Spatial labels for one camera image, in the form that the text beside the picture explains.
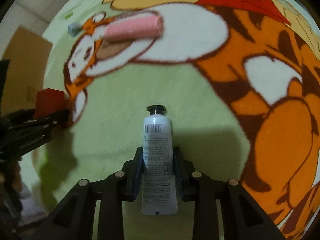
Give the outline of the person left hand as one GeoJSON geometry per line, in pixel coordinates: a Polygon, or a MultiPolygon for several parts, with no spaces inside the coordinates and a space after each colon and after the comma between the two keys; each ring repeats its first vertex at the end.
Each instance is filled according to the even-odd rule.
{"type": "Polygon", "coordinates": [[[22,179],[18,160],[1,161],[1,185],[4,186],[12,204],[20,206],[19,194],[22,191],[22,179]]]}

